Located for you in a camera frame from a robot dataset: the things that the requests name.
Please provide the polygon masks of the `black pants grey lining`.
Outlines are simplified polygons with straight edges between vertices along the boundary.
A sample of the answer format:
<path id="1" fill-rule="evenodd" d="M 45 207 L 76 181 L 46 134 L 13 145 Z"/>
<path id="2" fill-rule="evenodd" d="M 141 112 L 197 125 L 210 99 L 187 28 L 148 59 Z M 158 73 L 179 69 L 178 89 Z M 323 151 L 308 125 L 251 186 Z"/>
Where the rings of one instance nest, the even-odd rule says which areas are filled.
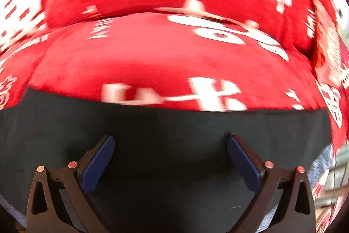
<path id="1" fill-rule="evenodd" d="M 285 169 L 308 169 L 331 149 L 325 109 L 197 112 L 29 90 L 1 110 L 1 194 L 25 212 L 38 166 L 79 160 L 106 134 L 115 152 L 89 197 L 113 232 L 229 231 L 252 198 L 229 159 L 230 135 Z"/>

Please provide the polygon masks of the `red pillow gold pattern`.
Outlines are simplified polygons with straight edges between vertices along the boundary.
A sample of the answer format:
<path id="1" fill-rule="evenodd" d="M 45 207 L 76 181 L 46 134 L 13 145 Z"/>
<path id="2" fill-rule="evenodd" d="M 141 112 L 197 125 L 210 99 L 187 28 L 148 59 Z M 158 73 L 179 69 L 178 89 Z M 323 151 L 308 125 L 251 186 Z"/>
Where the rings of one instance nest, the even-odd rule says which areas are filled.
<path id="1" fill-rule="evenodd" d="M 320 84 L 343 87 L 341 40 L 333 17 L 320 0 L 312 0 L 315 8 L 315 49 L 313 70 Z"/>

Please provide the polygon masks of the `red quilt white characters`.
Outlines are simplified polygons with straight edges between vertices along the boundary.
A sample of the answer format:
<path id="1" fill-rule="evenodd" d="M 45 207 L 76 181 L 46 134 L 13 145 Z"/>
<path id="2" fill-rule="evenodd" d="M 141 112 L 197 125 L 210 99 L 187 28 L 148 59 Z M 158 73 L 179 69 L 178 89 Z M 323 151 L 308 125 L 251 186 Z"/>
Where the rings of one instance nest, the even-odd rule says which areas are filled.
<path id="1" fill-rule="evenodd" d="M 341 88 L 315 77 L 312 0 L 1 0 L 1 110 L 29 90 L 197 112 L 325 109 L 331 149 L 304 167 L 315 232 L 347 232 L 348 5 L 320 1 L 340 35 Z M 27 208 L 2 194 L 1 231 L 27 232 Z"/>

